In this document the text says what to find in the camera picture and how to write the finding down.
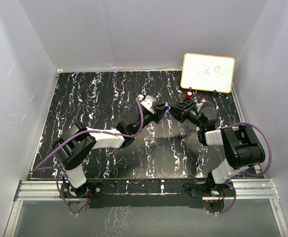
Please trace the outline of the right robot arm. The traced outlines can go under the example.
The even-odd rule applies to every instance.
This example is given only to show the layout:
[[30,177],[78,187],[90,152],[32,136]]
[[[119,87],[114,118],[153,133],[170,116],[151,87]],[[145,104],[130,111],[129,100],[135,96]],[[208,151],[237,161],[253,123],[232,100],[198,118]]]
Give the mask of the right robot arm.
[[225,152],[223,162],[209,172],[203,184],[183,185],[191,196],[196,193],[209,196],[222,194],[233,178],[265,161],[265,151],[250,125],[217,128],[216,109],[211,106],[203,107],[192,99],[171,103],[169,106],[169,112],[177,121],[188,120],[199,128],[199,143],[204,146],[223,146]]

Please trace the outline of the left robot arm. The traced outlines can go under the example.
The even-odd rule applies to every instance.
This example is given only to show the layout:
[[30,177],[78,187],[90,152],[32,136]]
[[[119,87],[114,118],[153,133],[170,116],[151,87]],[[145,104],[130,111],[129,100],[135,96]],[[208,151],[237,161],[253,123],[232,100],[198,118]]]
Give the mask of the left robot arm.
[[116,128],[110,130],[91,129],[81,123],[71,127],[53,144],[54,154],[62,163],[69,181],[66,187],[68,191],[77,197],[87,194],[88,185],[82,162],[91,150],[128,147],[145,126],[152,121],[159,123],[168,109],[166,103],[154,105],[151,110],[141,105],[139,112],[128,112]]

